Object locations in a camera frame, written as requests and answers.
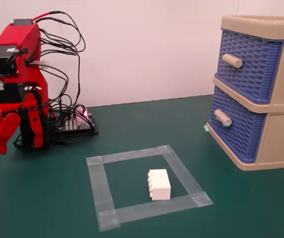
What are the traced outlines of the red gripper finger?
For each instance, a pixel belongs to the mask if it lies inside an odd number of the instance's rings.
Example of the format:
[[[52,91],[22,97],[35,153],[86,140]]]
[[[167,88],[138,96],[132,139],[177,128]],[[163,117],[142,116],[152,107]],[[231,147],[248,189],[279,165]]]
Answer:
[[[29,111],[29,121],[34,132],[34,146],[39,148],[43,145],[43,129],[38,111]]]
[[[9,113],[5,117],[0,113],[0,154],[7,153],[7,142],[18,128],[21,118],[17,113]]]

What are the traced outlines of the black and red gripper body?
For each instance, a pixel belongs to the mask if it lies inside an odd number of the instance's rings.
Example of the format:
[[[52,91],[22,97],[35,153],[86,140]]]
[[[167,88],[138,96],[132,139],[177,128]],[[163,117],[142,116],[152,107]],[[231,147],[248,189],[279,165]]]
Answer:
[[[0,77],[0,114],[39,113],[44,115],[44,76],[42,74]]]

